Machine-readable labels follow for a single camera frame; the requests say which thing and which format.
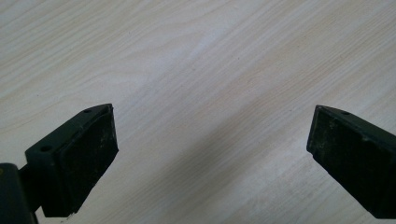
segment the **wood grain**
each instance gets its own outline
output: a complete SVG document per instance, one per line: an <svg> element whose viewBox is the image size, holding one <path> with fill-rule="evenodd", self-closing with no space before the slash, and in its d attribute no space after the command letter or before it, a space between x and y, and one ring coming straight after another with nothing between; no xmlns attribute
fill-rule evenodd
<svg viewBox="0 0 396 224"><path fill-rule="evenodd" d="M396 2L0 2L0 158L103 103L120 153L40 223L395 223L306 152L315 105L396 133Z"/></svg>

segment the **light wood grain surface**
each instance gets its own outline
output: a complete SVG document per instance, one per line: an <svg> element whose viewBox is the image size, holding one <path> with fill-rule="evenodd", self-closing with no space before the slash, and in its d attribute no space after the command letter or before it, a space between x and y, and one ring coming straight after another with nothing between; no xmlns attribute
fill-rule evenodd
<svg viewBox="0 0 396 224"><path fill-rule="evenodd" d="M120 153L40 223L395 223L306 152L315 105L396 133L396 1L0 1L0 158L115 107Z"/></svg>

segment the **screw hole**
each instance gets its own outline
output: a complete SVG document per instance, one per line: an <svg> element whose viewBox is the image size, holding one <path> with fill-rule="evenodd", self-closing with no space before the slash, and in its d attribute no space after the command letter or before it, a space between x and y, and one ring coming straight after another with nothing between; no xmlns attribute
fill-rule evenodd
<svg viewBox="0 0 396 224"><path fill-rule="evenodd" d="M42 152L48 152L52 149L52 146L44 146L42 148L40 148L40 151Z"/></svg>

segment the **wooden table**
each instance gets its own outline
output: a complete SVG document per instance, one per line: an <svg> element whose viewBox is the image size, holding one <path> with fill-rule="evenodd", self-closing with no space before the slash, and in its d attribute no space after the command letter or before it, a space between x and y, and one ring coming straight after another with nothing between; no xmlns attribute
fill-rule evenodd
<svg viewBox="0 0 396 224"><path fill-rule="evenodd" d="M315 105L396 133L396 2L0 2L0 158L115 107L120 153L40 223L395 223L305 145Z"/></svg>

